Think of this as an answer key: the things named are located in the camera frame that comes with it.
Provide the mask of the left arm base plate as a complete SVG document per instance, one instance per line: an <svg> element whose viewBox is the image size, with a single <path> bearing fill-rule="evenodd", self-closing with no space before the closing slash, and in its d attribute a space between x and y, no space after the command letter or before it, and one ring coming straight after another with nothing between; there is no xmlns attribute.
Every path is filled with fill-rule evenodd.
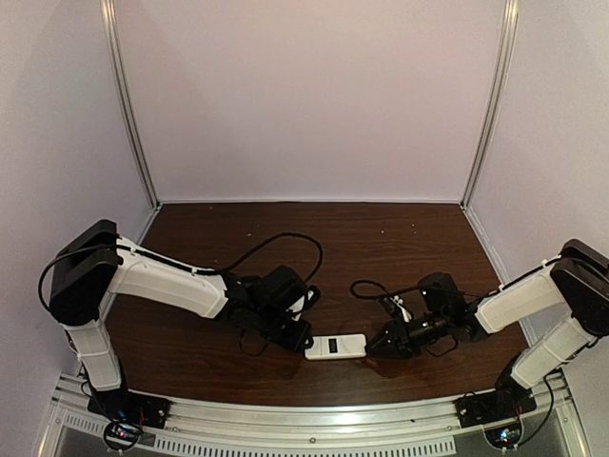
<svg viewBox="0 0 609 457"><path fill-rule="evenodd" d="M165 427L170 406L171 402L167 398L121 389L93 389L88 401L88 411L109 420L126 421L135 426L158 429Z"/></svg>

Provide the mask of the white remote control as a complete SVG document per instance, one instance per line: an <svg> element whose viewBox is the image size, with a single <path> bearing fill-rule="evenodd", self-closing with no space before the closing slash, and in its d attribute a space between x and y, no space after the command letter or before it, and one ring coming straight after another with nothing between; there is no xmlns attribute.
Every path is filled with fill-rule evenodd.
<svg viewBox="0 0 609 457"><path fill-rule="evenodd" d="M364 358L366 337L362 333L315 336L313 346L304 351L309 361Z"/></svg>

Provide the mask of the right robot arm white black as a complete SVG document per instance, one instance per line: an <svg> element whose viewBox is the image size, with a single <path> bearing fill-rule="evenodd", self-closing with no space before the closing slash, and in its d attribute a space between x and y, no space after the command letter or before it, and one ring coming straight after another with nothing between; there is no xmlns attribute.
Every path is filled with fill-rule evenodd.
<svg viewBox="0 0 609 457"><path fill-rule="evenodd" d="M513 414L532 388L584 348L608 334L608 259L579 239L512 282L482 295L458 289L443 272L423 277L413 290L427 312L410 320L402 290L377 296L390 317L365 346L366 355L409 359L445 336L455 342L477 342L547 308L566 305L568 315L538 342L516 356L501 373L493 407Z"/></svg>

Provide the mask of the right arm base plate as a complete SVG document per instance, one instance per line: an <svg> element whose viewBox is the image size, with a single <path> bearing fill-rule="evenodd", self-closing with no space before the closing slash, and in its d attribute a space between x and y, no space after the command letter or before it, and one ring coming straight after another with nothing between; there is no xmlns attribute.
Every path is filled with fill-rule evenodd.
<svg viewBox="0 0 609 457"><path fill-rule="evenodd" d="M534 411L537 403L530 390L501 388L484 393L468 392L453 402L462 428L487 425Z"/></svg>

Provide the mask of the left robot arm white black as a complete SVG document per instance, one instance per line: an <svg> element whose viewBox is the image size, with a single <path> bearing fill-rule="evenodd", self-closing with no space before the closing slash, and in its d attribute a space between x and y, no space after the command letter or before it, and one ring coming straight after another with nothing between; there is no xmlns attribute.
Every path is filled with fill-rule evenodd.
<svg viewBox="0 0 609 457"><path fill-rule="evenodd" d="M109 293L253 331L292 352L313 344L311 325L302 314L320 292L292 268L280 265L265 276L238 276L231 268L195 267L133 243L107 219L60 250L41 275L51 279L51 287L40 302L68 334L94 402L111 418L125 417L132 404L101 316L101 302Z"/></svg>

